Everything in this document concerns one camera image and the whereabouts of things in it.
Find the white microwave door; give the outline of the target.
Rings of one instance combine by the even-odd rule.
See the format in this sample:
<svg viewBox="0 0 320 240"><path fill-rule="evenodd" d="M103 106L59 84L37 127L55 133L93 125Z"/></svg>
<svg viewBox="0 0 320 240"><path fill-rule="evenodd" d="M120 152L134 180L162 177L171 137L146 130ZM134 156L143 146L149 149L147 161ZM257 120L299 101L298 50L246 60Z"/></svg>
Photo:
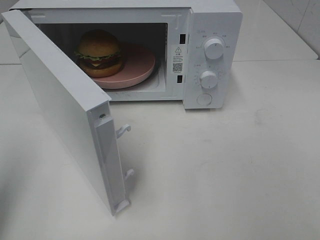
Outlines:
<svg viewBox="0 0 320 240"><path fill-rule="evenodd" d="M112 215L130 201L117 140L111 98L21 11L2 14L24 73L45 119L66 146Z"/></svg>

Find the microwave warning label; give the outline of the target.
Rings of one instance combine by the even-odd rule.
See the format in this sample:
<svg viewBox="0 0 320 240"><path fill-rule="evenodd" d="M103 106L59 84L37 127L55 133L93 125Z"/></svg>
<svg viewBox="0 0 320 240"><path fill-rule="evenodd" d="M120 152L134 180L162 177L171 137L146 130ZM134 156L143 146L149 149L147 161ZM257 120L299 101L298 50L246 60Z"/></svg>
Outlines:
<svg viewBox="0 0 320 240"><path fill-rule="evenodd" d="M171 47L171 70L174 74L181 74L184 70L185 45L175 44Z"/></svg>

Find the white microwave oven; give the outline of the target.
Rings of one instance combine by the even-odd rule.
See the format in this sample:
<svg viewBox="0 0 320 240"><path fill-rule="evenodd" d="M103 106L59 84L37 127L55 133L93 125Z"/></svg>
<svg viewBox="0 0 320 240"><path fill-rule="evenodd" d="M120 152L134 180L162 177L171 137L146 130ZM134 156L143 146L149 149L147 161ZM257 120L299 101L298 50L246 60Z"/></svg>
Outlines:
<svg viewBox="0 0 320 240"><path fill-rule="evenodd" d="M110 101L220 108L243 15L233 0L20 0L2 17L39 104L88 112ZM74 55L90 29L152 49L158 70L151 81L98 86Z"/></svg>

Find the toy hamburger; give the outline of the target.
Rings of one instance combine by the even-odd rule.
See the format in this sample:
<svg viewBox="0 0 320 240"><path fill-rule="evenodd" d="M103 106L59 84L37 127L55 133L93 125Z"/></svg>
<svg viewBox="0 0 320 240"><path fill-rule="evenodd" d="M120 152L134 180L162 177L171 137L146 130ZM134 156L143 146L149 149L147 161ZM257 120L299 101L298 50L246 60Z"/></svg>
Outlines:
<svg viewBox="0 0 320 240"><path fill-rule="evenodd" d="M112 76L123 65L119 41L111 33L94 29L84 33L74 51L78 66L92 78Z"/></svg>

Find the white microwave knob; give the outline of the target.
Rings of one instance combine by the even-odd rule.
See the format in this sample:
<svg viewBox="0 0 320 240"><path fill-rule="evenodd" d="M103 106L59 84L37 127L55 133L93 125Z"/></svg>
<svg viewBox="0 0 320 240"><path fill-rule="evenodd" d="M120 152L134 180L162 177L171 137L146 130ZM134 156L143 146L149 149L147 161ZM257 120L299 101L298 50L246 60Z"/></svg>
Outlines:
<svg viewBox="0 0 320 240"><path fill-rule="evenodd" d="M200 85L204 89L212 89L218 84L218 75L214 71L204 71L199 76Z"/></svg>
<svg viewBox="0 0 320 240"><path fill-rule="evenodd" d="M211 37L204 42L205 56L210 60L220 58L224 54L225 42L220 37Z"/></svg>

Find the upper white microwave knob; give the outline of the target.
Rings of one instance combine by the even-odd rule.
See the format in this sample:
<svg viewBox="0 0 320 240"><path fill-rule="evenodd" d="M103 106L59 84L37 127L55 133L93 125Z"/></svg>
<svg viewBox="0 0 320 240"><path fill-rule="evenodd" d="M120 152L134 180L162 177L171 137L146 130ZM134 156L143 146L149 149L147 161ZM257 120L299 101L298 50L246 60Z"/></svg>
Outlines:
<svg viewBox="0 0 320 240"><path fill-rule="evenodd" d="M210 60L220 58L224 54L225 42L220 37L211 37L204 42L205 56Z"/></svg>

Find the lower white microwave knob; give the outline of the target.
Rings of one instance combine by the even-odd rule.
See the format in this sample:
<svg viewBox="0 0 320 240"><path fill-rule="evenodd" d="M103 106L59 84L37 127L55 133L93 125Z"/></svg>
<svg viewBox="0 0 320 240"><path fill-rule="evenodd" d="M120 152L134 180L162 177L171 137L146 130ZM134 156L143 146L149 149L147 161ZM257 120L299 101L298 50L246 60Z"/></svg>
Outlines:
<svg viewBox="0 0 320 240"><path fill-rule="evenodd" d="M218 84L218 75L214 71L204 71L199 76L200 85L204 89L212 89Z"/></svg>

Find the round white door button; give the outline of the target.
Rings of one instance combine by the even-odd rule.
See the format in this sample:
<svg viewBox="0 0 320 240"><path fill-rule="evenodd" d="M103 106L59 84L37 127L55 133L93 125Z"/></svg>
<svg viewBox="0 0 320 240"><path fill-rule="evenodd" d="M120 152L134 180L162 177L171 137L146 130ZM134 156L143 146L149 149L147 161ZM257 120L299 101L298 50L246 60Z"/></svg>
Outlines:
<svg viewBox="0 0 320 240"><path fill-rule="evenodd" d="M209 106L212 102L212 96L208 93L203 93L197 97L196 101L199 105Z"/></svg>

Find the pink round plate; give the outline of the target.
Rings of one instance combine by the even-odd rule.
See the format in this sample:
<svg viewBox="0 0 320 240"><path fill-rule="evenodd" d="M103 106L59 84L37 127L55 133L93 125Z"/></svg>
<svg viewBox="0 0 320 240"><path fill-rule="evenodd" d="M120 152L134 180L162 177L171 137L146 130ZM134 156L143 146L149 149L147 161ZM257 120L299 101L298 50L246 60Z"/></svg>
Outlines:
<svg viewBox="0 0 320 240"><path fill-rule="evenodd" d="M156 65L155 54L140 44L122 43L123 64L114 75L94 78L103 89L116 90L135 86L146 80Z"/></svg>

